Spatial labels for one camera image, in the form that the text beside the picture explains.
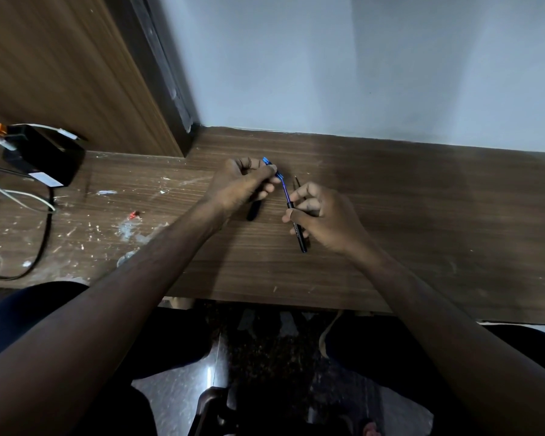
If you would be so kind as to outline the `person's right hand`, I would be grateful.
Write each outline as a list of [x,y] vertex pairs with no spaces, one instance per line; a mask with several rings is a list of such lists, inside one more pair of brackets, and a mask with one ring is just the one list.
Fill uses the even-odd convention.
[[305,236],[311,236],[324,247],[350,260],[373,260],[379,255],[378,247],[363,227],[349,199],[336,190],[308,182],[291,193],[292,202],[317,197],[322,210],[317,221],[298,224]]

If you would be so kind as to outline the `person's left hand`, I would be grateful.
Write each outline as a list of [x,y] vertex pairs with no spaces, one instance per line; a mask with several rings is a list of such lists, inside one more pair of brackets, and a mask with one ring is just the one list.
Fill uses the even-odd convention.
[[225,223],[243,205],[264,200],[275,190],[280,180],[275,176],[276,165],[241,173],[234,159],[225,160],[214,173],[202,198],[202,205],[210,209],[220,223]]

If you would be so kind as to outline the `black pen barrel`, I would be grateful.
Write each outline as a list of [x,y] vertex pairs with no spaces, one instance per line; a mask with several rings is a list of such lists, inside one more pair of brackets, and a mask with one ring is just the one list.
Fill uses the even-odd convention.
[[[294,209],[295,208],[295,205],[290,200],[290,198],[287,201],[287,206],[288,206],[289,209]],[[303,235],[302,227],[300,225],[298,225],[297,223],[295,223],[295,222],[293,222],[293,227],[294,227],[296,237],[298,239],[298,243],[299,243],[299,247],[300,247],[301,252],[307,253],[307,244],[306,244],[306,239],[305,239],[305,237]]]

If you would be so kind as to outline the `blue pen refill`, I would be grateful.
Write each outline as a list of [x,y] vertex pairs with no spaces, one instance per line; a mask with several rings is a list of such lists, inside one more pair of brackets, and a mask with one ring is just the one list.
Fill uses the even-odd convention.
[[[272,165],[272,162],[270,162],[266,157],[263,157],[262,161],[264,162],[264,164],[266,164],[268,166]],[[284,196],[285,196],[285,199],[286,199],[286,204],[287,204],[288,208],[293,209],[295,206],[294,206],[293,202],[291,201],[289,192],[287,190],[286,184],[285,184],[284,179],[283,179],[283,175],[277,171],[275,176],[281,182],[283,193],[284,193]]]

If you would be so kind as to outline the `person's left forearm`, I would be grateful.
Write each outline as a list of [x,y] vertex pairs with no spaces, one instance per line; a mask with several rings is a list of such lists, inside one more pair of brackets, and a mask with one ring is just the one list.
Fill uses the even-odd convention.
[[232,212],[202,198],[125,264],[2,351],[0,436],[70,431],[154,308]]

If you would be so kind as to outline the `person's right forearm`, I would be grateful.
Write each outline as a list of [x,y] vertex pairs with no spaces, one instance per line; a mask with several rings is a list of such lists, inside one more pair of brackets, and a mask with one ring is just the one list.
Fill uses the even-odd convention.
[[545,368],[484,329],[367,235],[347,236],[343,254],[370,280],[487,434],[545,436]]

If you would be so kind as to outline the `clear plastic wrapper scrap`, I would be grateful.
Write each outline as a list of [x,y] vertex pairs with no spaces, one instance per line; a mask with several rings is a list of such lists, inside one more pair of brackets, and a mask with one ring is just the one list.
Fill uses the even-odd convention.
[[149,234],[142,234],[139,228],[141,224],[142,219],[135,217],[133,219],[125,219],[117,227],[116,235],[122,242],[129,244],[133,243],[136,245],[132,250],[127,251],[117,260],[117,268],[134,256],[142,246],[147,245],[157,234],[160,233],[161,230],[168,226],[168,223],[159,224],[152,228]]

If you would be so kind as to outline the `person's right leg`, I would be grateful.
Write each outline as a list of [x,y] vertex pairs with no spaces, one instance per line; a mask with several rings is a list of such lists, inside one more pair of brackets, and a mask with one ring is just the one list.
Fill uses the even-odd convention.
[[[545,332],[514,324],[484,328],[545,369]],[[388,315],[337,316],[323,335],[324,354],[425,407],[430,436],[483,436],[482,430],[407,327]]]

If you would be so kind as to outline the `person's leg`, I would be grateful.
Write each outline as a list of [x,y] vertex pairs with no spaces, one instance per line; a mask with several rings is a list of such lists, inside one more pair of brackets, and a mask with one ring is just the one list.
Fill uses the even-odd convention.
[[[545,369],[545,332],[514,324],[484,328]],[[324,354],[425,407],[430,436],[483,436],[482,430],[407,327],[388,315],[337,316],[323,335]]]
[[[29,286],[0,301],[0,352],[88,286],[53,281]],[[204,358],[211,331],[197,310],[157,307],[120,367],[70,436],[157,436],[149,401],[131,383]]]

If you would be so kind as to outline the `person's left leg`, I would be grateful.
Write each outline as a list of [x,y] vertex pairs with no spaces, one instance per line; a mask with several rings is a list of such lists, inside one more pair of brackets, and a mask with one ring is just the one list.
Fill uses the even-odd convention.
[[[53,281],[29,286],[0,301],[0,352],[88,286]],[[157,307],[120,367],[70,436],[157,436],[149,401],[131,383],[204,358],[211,331],[197,310]]]

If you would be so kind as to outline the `black power adapter box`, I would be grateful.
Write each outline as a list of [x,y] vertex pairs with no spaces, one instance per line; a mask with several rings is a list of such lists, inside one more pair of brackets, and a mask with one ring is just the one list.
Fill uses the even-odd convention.
[[11,167],[49,188],[71,185],[85,159],[80,137],[40,125],[7,126],[2,159]]

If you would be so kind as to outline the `brown wooden cabinet panel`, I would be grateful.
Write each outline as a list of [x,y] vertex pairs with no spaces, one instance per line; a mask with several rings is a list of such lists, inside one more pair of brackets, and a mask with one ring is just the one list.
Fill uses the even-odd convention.
[[63,128],[101,152],[177,148],[104,0],[0,0],[0,123]]

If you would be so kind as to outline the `dark chair part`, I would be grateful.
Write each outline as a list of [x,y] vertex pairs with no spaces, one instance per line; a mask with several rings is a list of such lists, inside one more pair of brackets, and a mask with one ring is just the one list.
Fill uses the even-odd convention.
[[228,406],[230,388],[211,387],[199,396],[188,436],[236,436],[239,420]]

